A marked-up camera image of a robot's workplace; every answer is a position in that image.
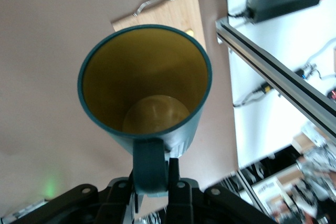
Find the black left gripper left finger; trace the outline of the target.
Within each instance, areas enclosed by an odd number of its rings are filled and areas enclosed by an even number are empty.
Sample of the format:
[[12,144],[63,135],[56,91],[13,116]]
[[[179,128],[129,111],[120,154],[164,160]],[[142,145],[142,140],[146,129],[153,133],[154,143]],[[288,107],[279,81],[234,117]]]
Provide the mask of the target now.
[[142,200],[130,175],[113,179],[102,191],[81,184],[48,202],[1,217],[0,224],[134,224]]

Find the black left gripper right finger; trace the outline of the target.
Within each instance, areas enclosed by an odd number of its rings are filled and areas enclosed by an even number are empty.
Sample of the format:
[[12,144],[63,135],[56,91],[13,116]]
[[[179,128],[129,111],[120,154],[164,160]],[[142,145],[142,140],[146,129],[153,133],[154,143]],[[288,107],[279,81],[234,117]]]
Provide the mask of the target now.
[[181,178],[179,160],[169,161],[166,224],[277,224],[221,186],[201,191],[197,181]]

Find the dark teal cup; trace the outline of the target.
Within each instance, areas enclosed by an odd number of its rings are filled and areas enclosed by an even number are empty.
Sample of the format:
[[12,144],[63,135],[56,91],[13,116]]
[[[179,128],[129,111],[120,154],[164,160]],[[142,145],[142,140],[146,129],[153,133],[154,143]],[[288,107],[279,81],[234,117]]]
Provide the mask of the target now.
[[80,103],[133,156],[138,194],[168,188],[170,158],[190,147],[212,84],[204,48],[164,25],[122,29],[99,42],[78,76]]

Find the brown table cover mat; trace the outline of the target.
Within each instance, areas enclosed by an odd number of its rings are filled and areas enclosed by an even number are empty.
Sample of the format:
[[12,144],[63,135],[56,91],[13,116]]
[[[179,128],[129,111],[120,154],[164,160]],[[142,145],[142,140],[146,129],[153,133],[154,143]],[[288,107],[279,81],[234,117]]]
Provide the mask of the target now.
[[[0,0],[0,217],[77,185],[104,189],[128,176],[132,157],[84,113],[77,78],[112,21],[146,0]],[[211,92],[180,159],[201,188],[238,166],[228,51],[215,21],[226,0],[199,0]]]

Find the bamboo cutting board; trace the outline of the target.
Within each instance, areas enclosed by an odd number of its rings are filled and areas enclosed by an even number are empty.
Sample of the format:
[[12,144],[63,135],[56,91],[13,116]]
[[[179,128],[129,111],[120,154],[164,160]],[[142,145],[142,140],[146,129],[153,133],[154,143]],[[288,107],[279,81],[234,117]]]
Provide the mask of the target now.
[[198,0],[147,0],[125,17],[111,22],[114,31],[124,28],[156,24],[181,31],[193,29],[194,37],[206,49]]

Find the aluminium table edge rail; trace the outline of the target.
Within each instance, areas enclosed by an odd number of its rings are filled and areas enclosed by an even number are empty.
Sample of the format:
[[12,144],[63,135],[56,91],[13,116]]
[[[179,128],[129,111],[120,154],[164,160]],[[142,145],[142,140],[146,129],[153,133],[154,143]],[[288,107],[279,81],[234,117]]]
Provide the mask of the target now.
[[336,144],[336,103],[231,26],[228,17],[218,19],[215,26],[217,37],[228,48]]

